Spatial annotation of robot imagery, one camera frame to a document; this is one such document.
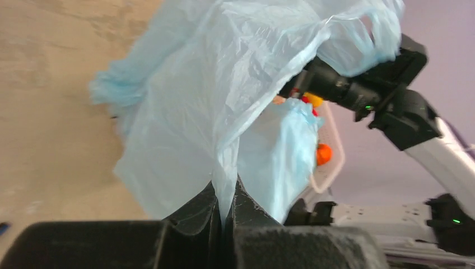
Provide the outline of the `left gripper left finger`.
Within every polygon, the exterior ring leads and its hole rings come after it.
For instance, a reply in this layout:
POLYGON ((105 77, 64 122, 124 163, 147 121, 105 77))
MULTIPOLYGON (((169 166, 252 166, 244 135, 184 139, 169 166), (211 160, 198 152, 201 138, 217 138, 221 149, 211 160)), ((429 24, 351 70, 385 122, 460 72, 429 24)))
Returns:
POLYGON ((28 226, 2 268, 215 268, 221 228, 211 185, 163 220, 28 226))

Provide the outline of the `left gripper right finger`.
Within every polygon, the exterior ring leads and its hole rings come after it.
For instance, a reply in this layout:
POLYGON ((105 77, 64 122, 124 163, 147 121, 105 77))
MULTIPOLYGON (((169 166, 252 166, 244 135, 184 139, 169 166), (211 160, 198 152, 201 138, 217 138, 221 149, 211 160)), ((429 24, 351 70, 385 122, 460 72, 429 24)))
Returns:
POLYGON ((358 228, 283 226, 237 181, 224 228, 225 268, 389 268, 376 241, 358 228))

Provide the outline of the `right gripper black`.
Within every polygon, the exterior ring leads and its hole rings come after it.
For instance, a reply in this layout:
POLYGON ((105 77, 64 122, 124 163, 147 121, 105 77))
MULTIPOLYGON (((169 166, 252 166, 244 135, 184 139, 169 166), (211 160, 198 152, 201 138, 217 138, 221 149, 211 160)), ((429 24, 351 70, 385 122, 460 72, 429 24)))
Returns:
POLYGON ((377 107, 400 85, 408 86, 427 64, 426 47, 402 35, 399 54, 353 77, 340 75, 318 57, 291 78, 278 96, 310 93, 348 110, 358 112, 377 107))

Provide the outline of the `light blue printed plastic bag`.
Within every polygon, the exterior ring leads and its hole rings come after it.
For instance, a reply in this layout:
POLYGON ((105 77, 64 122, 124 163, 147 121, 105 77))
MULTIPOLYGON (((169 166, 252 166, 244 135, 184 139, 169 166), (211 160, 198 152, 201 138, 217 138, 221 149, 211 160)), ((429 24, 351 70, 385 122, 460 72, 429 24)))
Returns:
POLYGON ((165 1, 90 83, 118 119, 115 174, 153 219, 208 184, 225 218, 241 179, 283 223, 315 169, 322 120, 273 99, 314 57, 348 77, 393 60, 403 12, 402 1, 165 1))

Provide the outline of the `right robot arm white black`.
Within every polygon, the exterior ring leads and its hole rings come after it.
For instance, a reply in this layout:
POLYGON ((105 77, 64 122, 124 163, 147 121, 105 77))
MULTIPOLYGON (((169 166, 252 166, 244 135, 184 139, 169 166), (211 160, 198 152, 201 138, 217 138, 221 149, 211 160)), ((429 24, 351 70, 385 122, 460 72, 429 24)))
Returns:
POLYGON ((403 35, 395 60, 353 77, 345 77, 313 59, 287 82, 279 95, 301 98, 305 93, 353 111, 359 122, 372 114, 378 129, 399 150, 416 160, 446 190, 427 201, 426 226, 436 245, 447 252, 474 256, 474 151, 409 85, 427 63, 425 47, 403 35))

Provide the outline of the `small orange fake fruit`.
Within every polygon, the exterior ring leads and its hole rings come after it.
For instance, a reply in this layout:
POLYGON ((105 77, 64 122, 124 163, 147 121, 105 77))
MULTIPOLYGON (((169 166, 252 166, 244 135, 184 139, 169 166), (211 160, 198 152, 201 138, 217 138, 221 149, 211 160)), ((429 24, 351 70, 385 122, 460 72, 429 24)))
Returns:
POLYGON ((317 166, 328 163, 332 158, 332 148, 324 143, 319 143, 316 149, 316 164, 317 166))

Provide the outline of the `white plastic basket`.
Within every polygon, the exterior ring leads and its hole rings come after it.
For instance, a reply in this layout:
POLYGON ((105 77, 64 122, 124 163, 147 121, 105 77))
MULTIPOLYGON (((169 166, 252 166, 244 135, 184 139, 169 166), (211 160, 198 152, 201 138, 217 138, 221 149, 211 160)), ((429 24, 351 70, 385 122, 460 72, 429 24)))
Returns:
POLYGON ((323 103, 316 108, 317 119, 310 119, 309 109, 291 101, 289 105, 270 104, 261 114, 262 122, 276 132, 272 142, 273 192, 290 187, 293 192, 310 185, 316 193, 327 191, 341 171, 345 155, 329 106, 323 103), (316 164, 319 143, 332 148, 331 160, 316 164))

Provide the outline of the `aluminium frame rail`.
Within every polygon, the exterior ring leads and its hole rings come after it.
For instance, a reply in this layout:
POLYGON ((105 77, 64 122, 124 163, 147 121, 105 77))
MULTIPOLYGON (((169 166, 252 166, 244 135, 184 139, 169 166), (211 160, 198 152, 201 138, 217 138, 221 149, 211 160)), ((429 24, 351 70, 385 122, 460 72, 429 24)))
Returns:
POLYGON ((446 252, 432 243, 388 236, 378 242, 393 268, 474 268, 473 256, 446 252))

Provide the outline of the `blue handled pliers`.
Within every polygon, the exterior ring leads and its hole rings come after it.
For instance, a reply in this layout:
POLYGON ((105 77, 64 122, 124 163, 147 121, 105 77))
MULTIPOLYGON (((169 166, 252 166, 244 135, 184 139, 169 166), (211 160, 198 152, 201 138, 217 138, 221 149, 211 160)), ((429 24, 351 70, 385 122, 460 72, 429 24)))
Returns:
POLYGON ((0 223, 0 235, 3 235, 10 228, 10 224, 7 222, 0 223))

